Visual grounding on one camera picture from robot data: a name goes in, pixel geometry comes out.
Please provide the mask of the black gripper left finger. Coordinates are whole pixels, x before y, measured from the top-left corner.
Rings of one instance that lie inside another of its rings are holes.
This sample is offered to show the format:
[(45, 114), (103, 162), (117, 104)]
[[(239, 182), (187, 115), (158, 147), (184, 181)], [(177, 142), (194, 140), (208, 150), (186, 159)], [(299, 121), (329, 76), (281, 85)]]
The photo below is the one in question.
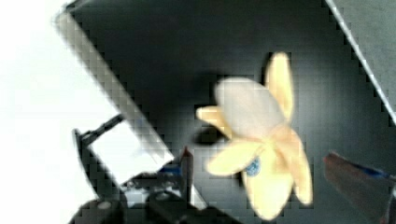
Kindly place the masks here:
[(191, 203), (192, 155), (188, 150), (159, 171), (119, 185), (89, 147), (79, 151), (95, 200), (84, 203), (68, 224), (242, 224), (208, 206)]

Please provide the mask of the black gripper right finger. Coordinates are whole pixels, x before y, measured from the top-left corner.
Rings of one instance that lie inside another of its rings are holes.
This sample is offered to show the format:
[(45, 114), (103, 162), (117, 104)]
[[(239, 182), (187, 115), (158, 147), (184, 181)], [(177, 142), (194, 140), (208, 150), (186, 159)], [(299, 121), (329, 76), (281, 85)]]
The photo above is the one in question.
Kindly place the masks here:
[(395, 175), (330, 152), (324, 175), (372, 224), (395, 224)]

